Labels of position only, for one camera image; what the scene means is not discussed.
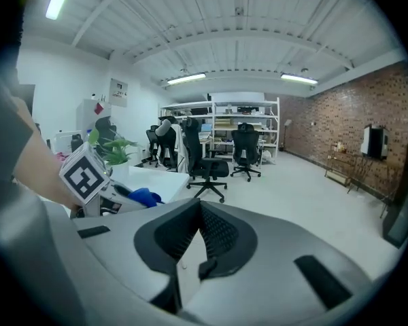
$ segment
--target red sticker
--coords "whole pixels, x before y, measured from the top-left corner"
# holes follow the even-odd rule
[[[97,103],[97,106],[94,109],[94,112],[99,115],[100,112],[102,112],[102,110],[104,110],[104,108],[100,105],[100,103]]]

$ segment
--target plant pot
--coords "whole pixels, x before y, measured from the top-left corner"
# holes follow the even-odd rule
[[[115,166],[112,166],[112,175],[111,178],[113,180],[117,180],[119,182],[125,182],[129,177],[129,163],[122,163]]]

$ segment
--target brick wall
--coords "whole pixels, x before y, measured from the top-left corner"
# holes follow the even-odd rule
[[[381,124],[390,131],[388,158],[373,163],[364,184],[384,194],[387,164],[400,174],[408,144],[407,63],[390,65],[310,98],[278,97],[282,133],[284,122],[293,121],[287,128],[287,151],[326,164],[330,144],[341,141],[348,153],[359,155],[364,127]]]

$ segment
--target white cube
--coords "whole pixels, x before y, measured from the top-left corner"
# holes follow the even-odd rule
[[[83,204],[110,181],[104,162],[88,142],[64,161],[59,176]]]

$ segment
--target white floor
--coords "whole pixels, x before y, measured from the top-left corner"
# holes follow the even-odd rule
[[[218,187],[225,204],[304,227],[354,260],[372,280],[392,269],[400,252],[382,238],[382,203],[378,199],[361,189],[347,194],[347,188],[324,177],[323,168],[289,153],[279,152],[277,164],[263,165],[261,171],[262,176],[252,175],[251,182],[245,174],[218,179],[228,183],[227,190]],[[198,186],[184,189],[177,199],[191,198],[198,191]],[[219,201],[219,196],[208,190],[200,198]],[[188,266],[187,271],[190,265],[195,270],[199,261],[205,260],[202,246],[199,238],[186,252],[182,264]]]

